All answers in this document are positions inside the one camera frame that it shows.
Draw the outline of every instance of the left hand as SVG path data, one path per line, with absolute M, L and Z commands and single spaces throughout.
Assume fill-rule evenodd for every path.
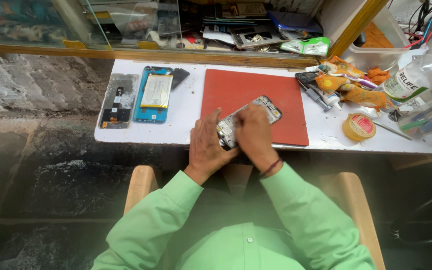
M 184 173 L 200 186 L 240 152 L 239 148 L 226 151 L 219 145 L 216 124 L 220 113 L 221 108 L 215 109 L 210 115 L 197 120 L 191 129 L 189 165 Z

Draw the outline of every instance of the glue tube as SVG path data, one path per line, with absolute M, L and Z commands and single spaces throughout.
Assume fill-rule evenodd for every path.
M 326 105 L 335 107 L 339 111 L 341 110 L 341 107 L 339 106 L 339 96 L 336 95 L 336 93 L 328 94 L 325 91 L 321 90 L 319 87 L 315 87 L 314 89 L 322 98 L 322 101 L 326 103 Z

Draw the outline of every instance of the shirt sleeve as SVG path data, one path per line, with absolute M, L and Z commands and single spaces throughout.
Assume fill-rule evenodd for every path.
M 162 189 L 148 194 L 106 237 L 109 249 L 92 270 L 146 270 L 159 262 L 171 236 L 188 218 L 203 188 L 179 171 Z
M 313 269 L 376 269 L 369 250 L 359 244 L 359 231 L 353 220 L 288 164 L 284 163 L 278 173 L 261 183 Z

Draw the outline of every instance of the toothbrush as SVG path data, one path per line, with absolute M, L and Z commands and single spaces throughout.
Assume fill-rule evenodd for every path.
M 319 65 L 318 66 L 318 70 L 321 71 L 322 73 L 326 74 L 326 75 L 329 75 L 329 76 L 342 77 L 342 78 L 346 78 L 348 80 L 351 80 L 353 82 L 360 83 L 361 85 L 366 86 L 366 87 L 368 87 L 370 89 L 375 89 L 376 87 L 378 87 L 376 84 L 374 84 L 374 83 L 372 83 L 370 81 L 367 81 L 365 79 L 356 78 L 356 77 L 353 77 L 353 76 L 348 75 L 348 74 L 344 74 L 344 73 L 337 73 L 337 74 L 327 73 L 329 71 L 327 65 L 323 65 L 323 64 Z

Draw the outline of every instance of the green packet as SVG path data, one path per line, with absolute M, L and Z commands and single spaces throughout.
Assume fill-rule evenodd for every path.
M 293 39 L 284 42 L 279 47 L 281 50 L 297 52 L 300 54 L 326 56 L 329 49 L 329 39 L 327 37 L 315 37 L 307 40 Z

